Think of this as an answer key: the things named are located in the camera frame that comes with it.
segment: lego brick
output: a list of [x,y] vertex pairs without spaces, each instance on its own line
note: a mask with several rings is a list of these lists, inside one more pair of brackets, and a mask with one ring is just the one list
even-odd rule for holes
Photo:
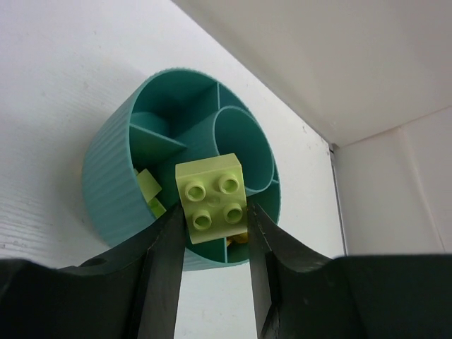
[[166,208],[162,205],[161,202],[159,202],[159,200],[156,197],[152,198],[149,201],[148,206],[157,219],[160,218],[167,211]]
[[136,179],[138,180],[138,185],[140,186],[141,193],[143,193],[147,204],[149,204],[150,201],[155,198],[160,191],[162,191],[162,187],[147,169],[144,169],[138,173]]
[[246,232],[243,173],[235,154],[177,164],[176,183],[193,244]]

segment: teal plastic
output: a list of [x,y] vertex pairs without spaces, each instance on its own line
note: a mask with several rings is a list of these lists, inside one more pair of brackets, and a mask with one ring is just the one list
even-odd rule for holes
[[[83,163],[83,196],[93,224],[111,246],[155,221],[133,167],[147,168],[162,186],[166,209],[179,200],[174,165],[235,153],[246,194],[274,221],[280,184],[270,146],[246,106],[221,83],[188,69],[155,74],[105,122]],[[185,270],[233,266],[248,260],[247,245],[225,239],[193,245],[187,237]]]

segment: table surface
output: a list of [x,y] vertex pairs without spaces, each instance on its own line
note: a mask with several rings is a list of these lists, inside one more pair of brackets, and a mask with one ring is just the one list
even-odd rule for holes
[[[0,3],[0,257],[78,265],[107,245],[81,196],[83,155],[150,75],[205,72],[254,113],[275,153],[280,226],[343,254],[328,144],[170,0]],[[249,265],[185,272],[176,338],[255,338]]]

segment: white panel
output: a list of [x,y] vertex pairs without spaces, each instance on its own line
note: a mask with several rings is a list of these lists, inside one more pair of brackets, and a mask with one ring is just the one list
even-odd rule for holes
[[452,109],[403,127],[422,188],[447,251],[452,251]]
[[[61,267],[107,248],[81,198],[83,154],[148,76],[174,66],[243,98],[279,164],[282,227],[343,252],[327,143],[169,0],[2,1],[0,45],[0,257]],[[187,273],[177,338],[214,326],[216,338],[256,337],[252,309],[248,266]]]
[[408,150],[394,129],[336,152],[349,254],[444,251]]
[[174,0],[339,146],[452,103],[450,0]]

